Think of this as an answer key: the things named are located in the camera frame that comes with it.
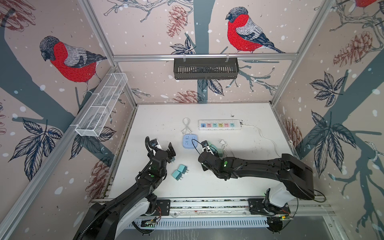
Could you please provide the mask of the white multicolour power strip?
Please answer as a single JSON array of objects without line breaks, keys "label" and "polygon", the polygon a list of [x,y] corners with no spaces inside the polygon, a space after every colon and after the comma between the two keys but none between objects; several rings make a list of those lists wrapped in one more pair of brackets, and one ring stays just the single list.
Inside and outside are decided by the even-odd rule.
[{"label": "white multicolour power strip", "polygon": [[240,120],[199,120],[200,131],[234,131],[240,130]]}]

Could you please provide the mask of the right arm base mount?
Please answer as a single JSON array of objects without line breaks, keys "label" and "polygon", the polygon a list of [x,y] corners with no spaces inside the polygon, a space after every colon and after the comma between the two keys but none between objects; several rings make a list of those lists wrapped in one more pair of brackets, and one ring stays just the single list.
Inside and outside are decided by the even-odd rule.
[{"label": "right arm base mount", "polygon": [[285,204],[283,207],[276,207],[262,198],[248,199],[248,204],[251,215],[273,217],[291,214],[288,204]]}]

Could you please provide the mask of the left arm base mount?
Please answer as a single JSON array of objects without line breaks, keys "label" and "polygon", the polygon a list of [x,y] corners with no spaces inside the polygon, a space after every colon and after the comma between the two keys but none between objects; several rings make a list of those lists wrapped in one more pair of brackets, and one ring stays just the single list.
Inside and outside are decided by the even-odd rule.
[{"label": "left arm base mount", "polygon": [[170,200],[157,199],[156,202],[152,201],[145,216],[169,216],[171,208]]}]

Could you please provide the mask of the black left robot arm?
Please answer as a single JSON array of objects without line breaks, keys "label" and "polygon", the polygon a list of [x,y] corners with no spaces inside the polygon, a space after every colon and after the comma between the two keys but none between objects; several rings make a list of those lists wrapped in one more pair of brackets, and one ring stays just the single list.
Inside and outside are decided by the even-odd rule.
[{"label": "black left robot arm", "polygon": [[154,191],[167,177],[167,164],[175,159],[176,152],[169,143],[166,150],[159,148],[157,139],[145,139],[149,162],[135,177],[135,183],[125,192],[101,205],[93,204],[84,217],[75,240],[114,240],[135,219],[156,211]]}]

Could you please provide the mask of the blue square socket hub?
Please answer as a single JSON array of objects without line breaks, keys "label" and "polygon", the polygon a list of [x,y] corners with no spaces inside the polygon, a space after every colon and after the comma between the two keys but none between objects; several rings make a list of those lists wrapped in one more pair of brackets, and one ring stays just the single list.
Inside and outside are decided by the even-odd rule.
[{"label": "blue square socket hub", "polygon": [[185,134],[182,145],[185,149],[194,149],[198,147],[198,136],[195,134]]}]

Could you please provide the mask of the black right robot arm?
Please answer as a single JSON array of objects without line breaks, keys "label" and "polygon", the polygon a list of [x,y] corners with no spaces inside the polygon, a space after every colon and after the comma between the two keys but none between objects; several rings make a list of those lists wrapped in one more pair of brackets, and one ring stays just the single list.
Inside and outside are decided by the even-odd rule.
[{"label": "black right robot arm", "polygon": [[204,171],[210,170],[217,178],[225,181],[245,177],[271,179],[280,182],[267,188],[263,199],[249,199],[252,215],[273,217],[289,215],[288,202],[315,199],[313,170],[290,154],[282,154],[272,160],[243,160],[236,157],[220,158],[217,150],[207,141],[200,143],[202,153],[198,161]]}]

